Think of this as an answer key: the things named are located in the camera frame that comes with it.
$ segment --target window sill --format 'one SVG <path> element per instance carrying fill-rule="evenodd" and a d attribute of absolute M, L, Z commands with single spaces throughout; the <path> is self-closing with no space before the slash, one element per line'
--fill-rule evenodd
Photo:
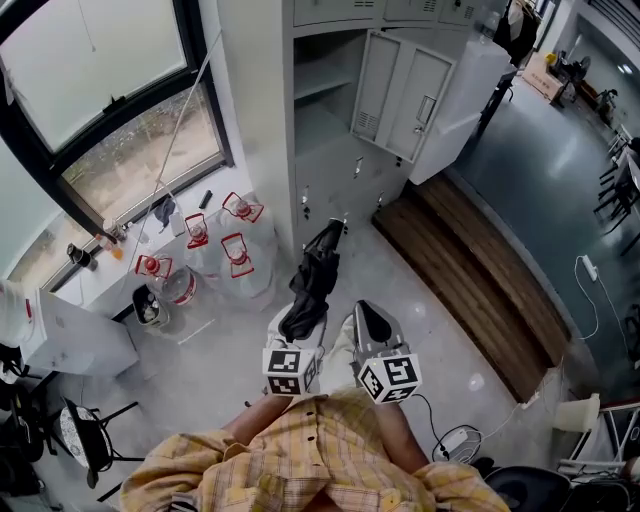
<path fill-rule="evenodd" d="M 250 193 L 252 187 L 246 171 L 228 167 L 218 169 L 178 194 L 176 199 L 185 215 L 201 212 L 198 205 L 207 190 L 213 192 L 213 197 L 209 201 L 207 209 L 202 213 L 209 219 L 220 209 L 222 201 L 231 192 L 243 196 Z M 142 222 L 143 220 L 140 220 L 136 224 L 142 226 Z M 162 251 L 174 258 L 176 264 L 182 264 L 187 233 L 174 237 L 170 226 L 158 234 L 161 229 L 162 224 L 152 212 L 145 226 L 145 233 L 151 241 L 148 245 L 138 245 L 135 259 L 141 254 L 152 255 Z M 124 243 L 120 244 L 124 251 L 121 261 L 113 258 L 108 252 L 101 251 L 96 256 L 98 268 L 95 272 L 80 270 L 55 294 L 88 311 L 100 313 L 109 318 L 116 316 L 131 304 L 133 291 L 145 284 L 145 278 L 134 272 L 135 260 L 131 265 L 131 270 L 127 272 L 135 245 L 136 240 L 133 237 L 128 237 Z"/>

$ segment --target black umbrella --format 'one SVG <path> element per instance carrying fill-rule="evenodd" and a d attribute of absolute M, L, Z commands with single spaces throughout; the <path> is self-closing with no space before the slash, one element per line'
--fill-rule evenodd
<path fill-rule="evenodd" d="M 343 228 L 343 222 L 331 219 L 304 250 L 298 273 L 289 283 L 295 301 L 278 326 L 288 343 L 308 338 L 329 309 L 325 299 L 338 279 L 340 255 L 335 250 Z"/>

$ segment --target dark green floor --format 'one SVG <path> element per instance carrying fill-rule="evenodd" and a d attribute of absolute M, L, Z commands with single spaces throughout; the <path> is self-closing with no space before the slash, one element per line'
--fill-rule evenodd
<path fill-rule="evenodd" d="M 609 167 L 606 142 L 571 108 L 557 110 L 524 83 L 516 83 L 482 138 L 470 142 L 454 164 L 458 173 L 511 227 L 547 274 L 582 336 L 595 329 L 593 308 L 576 284 L 574 264 L 588 254 L 624 322 L 640 303 L 640 243 L 620 251 L 640 231 L 631 215 L 604 236 L 598 205 L 599 176 Z M 640 395 L 640 372 L 626 356 L 617 320 L 599 283 L 582 265 L 580 278 L 594 300 L 598 332 L 587 340 L 607 399 Z"/>

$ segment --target gray floor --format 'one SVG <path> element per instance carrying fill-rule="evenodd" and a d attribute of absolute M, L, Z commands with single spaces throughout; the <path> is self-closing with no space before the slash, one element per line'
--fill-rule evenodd
<path fill-rule="evenodd" d="M 640 231 L 638 217 L 632 214 L 604 236 L 606 222 L 593 214 L 599 176 L 609 165 L 603 137 L 577 109 L 558 110 L 519 81 L 513 101 L 503 101 L 479 142 L 469 143 L 454 165 L 535 258 L 582 336 L 593 332 L 596 319 L 576 284 L 578 255 L 589 255 L 598 267 L 622 319 L 633 302 L 640 302 L 640 244 L 619 256 Z M 598 311 L 598 332 L 586 342 L 602 377 L 604 397 L 637 396 L 640 374 L 626 357 L 604 290 L 590 282 L 582 265 L 578 276 Z"/>
<path fill-rule="evenodd" d="M 568 455 L 575 436 L 559 436 L 550 426 L 560 394 L 564 399 L 569 395 L 566 376 L 552 370 L 541 389 L 544 399 L 526 410 L 516 409 L 513 398 L 464 331 L 372 227 L 350 233 L 341 242 L 340 252 L 339 280 L 329 298 L 327 350 L 354 302 L 361 298 L 375 301 L 398 318 L 420 357 L 421 392 L 432 403 L 440 435 L 462 423 L 490 434 L 515 410 L 506 426 L 483 444 L 481 454 L 493 456 L 500 465 L 541 467 L 552 467 L 555 459 Z M 243 410 L 244 400 L 259 396 L 266 326 L 291 300 L 286 289 L 290 276 L 291 268 L 279 269 L 276 300 L 259 314 L 232 309 L 207 295 L 175 315 L 177 329 L 172 335 L 149 335 L 129 318 L 140 362 L 116 379 L 60 375 L 50 388 L 51 397 L 64 395 L 85 406 L 99 407 L 103 415 L 139 401 L 139 408 L 109 425 L 114 446 L 129 456 L 144 456 L 172 433 L 224 425 Z M 469 389 L 474 374 L 485 381 L 478 391 Z M 403 408 L 421 446 L 430 454 L 435 439 L 426 405 L 411 398 Z M 59 453 L 58 457 L 45 454 L 35 468 L 47 484 L 49 499 L 63 503 L 65 510 L 88 510 L 87 505 L 136 467 L 135 463 L 116 463 L 101 474 L 97 488 L 91 491 L 84 470 Z M 117 498 L 110 501 L 116 504 Z M 37 503 L 36 498 L 11 500 L 16 511 L 37 510 Z"/>

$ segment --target white shelf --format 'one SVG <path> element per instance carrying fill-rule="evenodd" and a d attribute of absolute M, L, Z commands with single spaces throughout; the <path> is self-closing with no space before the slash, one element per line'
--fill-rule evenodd
<path fill-rule="evenodd" d="M 293 99 L 299 100 L 348 83 L 351 83 L 351 78 L 347 73 L 323 60 L 297 64 L 293 68 Z"/>
<path fill-rule="evenodd" d="M 296 156 L 312 151 L 349 132 L 347 126 L 322 105 L 295 109 Z"/>

